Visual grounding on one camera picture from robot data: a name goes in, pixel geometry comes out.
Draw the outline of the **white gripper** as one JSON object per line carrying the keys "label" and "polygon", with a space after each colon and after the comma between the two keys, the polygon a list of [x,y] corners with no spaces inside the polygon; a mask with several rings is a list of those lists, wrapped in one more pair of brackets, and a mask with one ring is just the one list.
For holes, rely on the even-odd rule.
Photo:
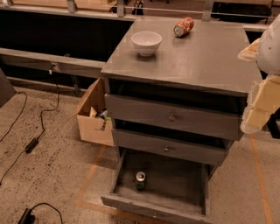
{"label": "white gripper", "polygon": [[248,94],[248,105],[242,115],[241,131],[254,134],[280,108],[280,14],[260,39],[254,40],[240,51],[238,59],[256,60],[258,68],[269,74],[265,80],[253,83]]}

